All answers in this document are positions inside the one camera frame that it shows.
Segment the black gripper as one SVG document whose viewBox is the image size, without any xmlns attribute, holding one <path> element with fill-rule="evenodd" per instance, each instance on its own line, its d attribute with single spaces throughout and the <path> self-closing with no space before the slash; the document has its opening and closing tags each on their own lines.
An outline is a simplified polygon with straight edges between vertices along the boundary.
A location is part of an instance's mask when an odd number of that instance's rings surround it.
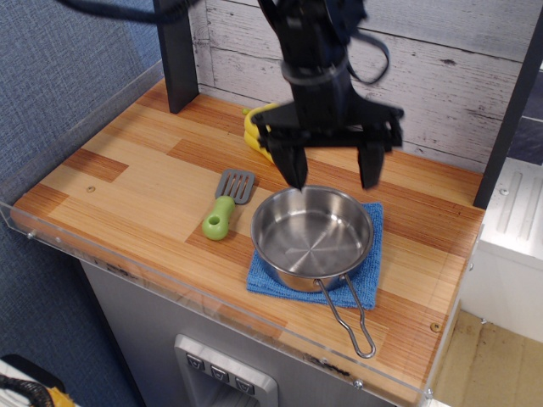
<svg viewBox="0 0 543 407">
<path fill-rule="evenodd" d="M 357 147 L 362 188 L 374 188 L 385 152 L 402 145 L 403 110 L 357 94 L 348 63 L 318 70 L 284 63 L 282 73 L 294 100 L 252 110 L 250 123 L 284 180 L 304 187 L 305 147 Z"/>
</svg>

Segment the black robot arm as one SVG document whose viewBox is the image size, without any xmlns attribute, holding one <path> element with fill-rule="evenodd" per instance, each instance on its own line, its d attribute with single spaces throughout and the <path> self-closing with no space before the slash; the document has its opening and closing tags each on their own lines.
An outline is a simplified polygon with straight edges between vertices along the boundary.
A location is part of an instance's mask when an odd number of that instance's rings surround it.
<svg viewBox="0 0 543 407">
<path fill-rule="evenodd" d="M 297 189 L 306 183 L 306 148 L 354 147 L 362 187 L 375 187 L 384 155 L 402 144 L 404 112 L 371 102 L 353 87 L 350 40 L 388 51 L 378 39 L 359 32 L 358 25 L 367 17 L 364 3 L 262 1 L 260 8 L 279 40 L 282 74 L 294 98 L 253 116 L 260 147 Z"/>
</svg>

